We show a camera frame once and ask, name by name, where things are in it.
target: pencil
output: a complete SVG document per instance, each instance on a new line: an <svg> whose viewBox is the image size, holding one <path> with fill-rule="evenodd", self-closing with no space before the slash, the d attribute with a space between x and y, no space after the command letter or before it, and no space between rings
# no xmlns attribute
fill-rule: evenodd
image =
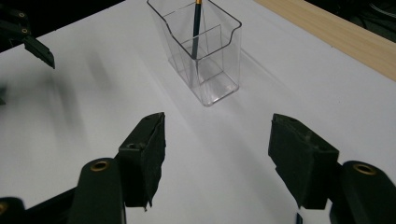
<svg viewBox="0 0 396 224"><path fill-rule="evenodd" d="M192 53L191 53L191 57L193 59L197 58L197 53L198 53L198 42L199 42L198 34L201 23L201 4L202 4L202 0L195 1L194 30L192 34L192 36L195 38L192 40Z"/></svg>

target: plastic compartment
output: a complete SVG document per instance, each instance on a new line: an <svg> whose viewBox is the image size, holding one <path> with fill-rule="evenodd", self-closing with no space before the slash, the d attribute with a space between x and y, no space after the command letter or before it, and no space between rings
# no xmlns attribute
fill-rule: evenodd
<svg viewBox="0 0 396 224"><path fill-rule="evenodd" d="M193 36L195 1L148 0L168 61L204 106L239 89L242 23L202 1L200 31ZM192 57L194 39L197 57Z"/></svg>

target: black cable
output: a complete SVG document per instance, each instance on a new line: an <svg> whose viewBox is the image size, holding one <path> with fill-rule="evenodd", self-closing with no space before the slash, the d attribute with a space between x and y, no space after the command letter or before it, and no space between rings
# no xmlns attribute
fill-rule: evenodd
<svg viewBox="0 0 396 224"><path fill-rule="evenodd" d="M364 18L364 19L365 19L366 21L370 22L370 23L373 23L373 24L375 24L375 25L377 25L377 26L379 26L379 27L382 27L382 28L384 28L384 29L386 29L386 30L388 30L388 31L390 31L390 32L396 34L396 30L395 30L395 29L392 29L392 28L388 27L387 25L384 25L384 24L381 23L381 22L373 21L373 20L368 19L368 18Z"/></svg>
<svg viewBox="0 0 396 224"><path fill-rule="evenodd" d="M356 18L358 18L361 21L361 26L367 30L367 24L364 21L364 18L361 15L357 15Z"/></svg>

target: white tabletop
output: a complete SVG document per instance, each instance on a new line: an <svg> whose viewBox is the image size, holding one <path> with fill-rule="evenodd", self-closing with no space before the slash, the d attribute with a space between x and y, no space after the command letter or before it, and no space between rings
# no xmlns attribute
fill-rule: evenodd
<svg viewBox="0 0 396 224"><path fill-rule="evenodd" d="M239 91L203 107L168 63L149 7L126 0L38 39L56 69L18 46L0 54L0 197L27 208L114 157L164 112L163 177L128 223L294 223L297 204L267 154L274 113L298 119L396 182L396 83L253 1L215 0L242 25ZM304 223L330 223L300 211Z"/></svg>

